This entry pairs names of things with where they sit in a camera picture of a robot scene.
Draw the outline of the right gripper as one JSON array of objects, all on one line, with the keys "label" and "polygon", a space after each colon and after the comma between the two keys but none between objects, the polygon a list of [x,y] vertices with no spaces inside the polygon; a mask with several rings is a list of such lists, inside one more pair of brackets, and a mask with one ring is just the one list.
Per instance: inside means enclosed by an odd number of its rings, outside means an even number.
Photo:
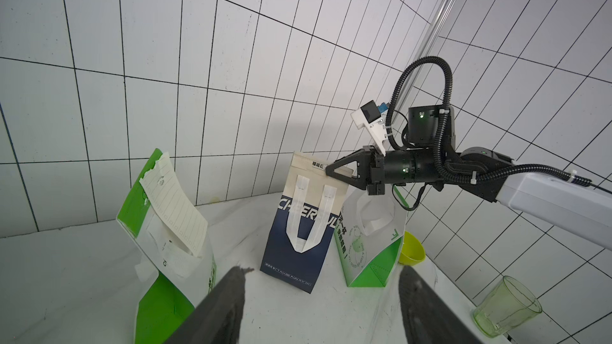
[{"label": "right gripper", "polygon": [[328,177],[366,189],[369,195],[384,195],[385,185],[424,183],[442,191],[442,177],[434,165],[432,149],[388,151],[382,155],[360,149],[325,168]]}]

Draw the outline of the navy beige bag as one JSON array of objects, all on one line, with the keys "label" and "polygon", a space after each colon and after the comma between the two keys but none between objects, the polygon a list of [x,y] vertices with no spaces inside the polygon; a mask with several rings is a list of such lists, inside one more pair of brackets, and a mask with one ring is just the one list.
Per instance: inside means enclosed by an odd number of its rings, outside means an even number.
[{"label": "navy beige bag", "polygon": [[296,152],[260,270],[312,292],[341,217],[348,184],[325,173],[327,163]]}]

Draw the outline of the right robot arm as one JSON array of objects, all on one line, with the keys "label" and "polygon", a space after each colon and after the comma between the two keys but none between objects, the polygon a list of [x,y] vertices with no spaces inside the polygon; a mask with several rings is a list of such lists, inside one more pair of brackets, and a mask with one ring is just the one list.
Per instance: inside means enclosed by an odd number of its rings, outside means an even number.
[{"label": "right robot arm", "polygon": [[611,197],[594,192],[592,181],[540,164],[516,164],[483,147],[454,150],[454,123],[441,135],[441,166],[434,165],[434,140],[440,116],[453,116],[441,105],[413,107],[402,133],[402,149],[390,151],[383,143],[391,135],[383,124],[382,108],[370,102],[352,115],[358,128],[366,128],[374,145],[365,146],[329,164],[329,177],[365,190],[385,194],[385,187],[420,183],[442,191],[446,185],[488,202],[527,213],[604,248],[611,247]]}]

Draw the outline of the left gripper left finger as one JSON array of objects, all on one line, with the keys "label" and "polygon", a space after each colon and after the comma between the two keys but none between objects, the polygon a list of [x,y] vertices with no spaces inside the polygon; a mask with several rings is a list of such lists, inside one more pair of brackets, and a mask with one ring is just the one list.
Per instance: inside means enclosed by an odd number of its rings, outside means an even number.
[{"label": "left gripper left finger", "polygon": [[238,343],[249,272],[232,267],[165,343]]}]

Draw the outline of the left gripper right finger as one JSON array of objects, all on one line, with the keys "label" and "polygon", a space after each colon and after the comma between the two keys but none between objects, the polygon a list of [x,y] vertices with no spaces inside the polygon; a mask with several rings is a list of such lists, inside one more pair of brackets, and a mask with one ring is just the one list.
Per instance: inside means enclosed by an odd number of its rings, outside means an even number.
[{"label": "left gripper right finger", "polygon": [[408,343],[481,343],[412,267],[400,273],[398,296]]}]

